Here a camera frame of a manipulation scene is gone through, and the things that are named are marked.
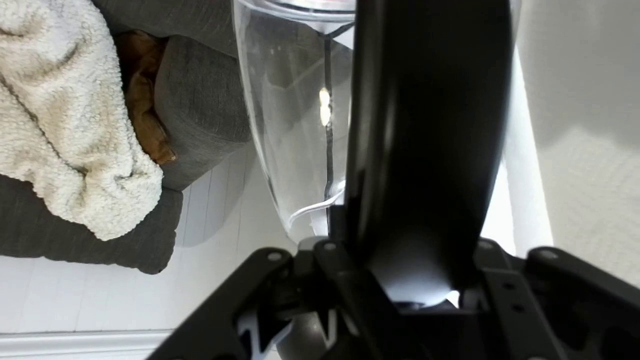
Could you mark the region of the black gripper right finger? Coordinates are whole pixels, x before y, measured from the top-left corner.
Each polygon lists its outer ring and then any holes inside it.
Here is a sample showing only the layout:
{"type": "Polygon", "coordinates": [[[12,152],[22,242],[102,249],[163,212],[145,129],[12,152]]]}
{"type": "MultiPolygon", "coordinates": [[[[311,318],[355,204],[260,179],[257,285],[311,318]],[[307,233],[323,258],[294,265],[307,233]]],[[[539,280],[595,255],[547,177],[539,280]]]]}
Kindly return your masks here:
{"type": "Polygon", "coordinates": [[[491,240],[474,253],[462,292],[488,360],[640,360],[640,290],[552,247],[509,256],[491,240]]]}

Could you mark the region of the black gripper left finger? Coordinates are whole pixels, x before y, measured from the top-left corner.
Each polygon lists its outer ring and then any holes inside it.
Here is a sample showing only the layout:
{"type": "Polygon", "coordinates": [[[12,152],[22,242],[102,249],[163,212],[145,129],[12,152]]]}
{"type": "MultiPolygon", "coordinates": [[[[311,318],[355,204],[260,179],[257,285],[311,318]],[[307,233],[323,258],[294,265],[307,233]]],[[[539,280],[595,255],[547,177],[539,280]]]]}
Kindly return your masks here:
{"type": "Polygon", "coordinates": [[[348,247],[252,253],[147,360],[337,360],[351,351],[337,276],[358,270],[348,247]]]}

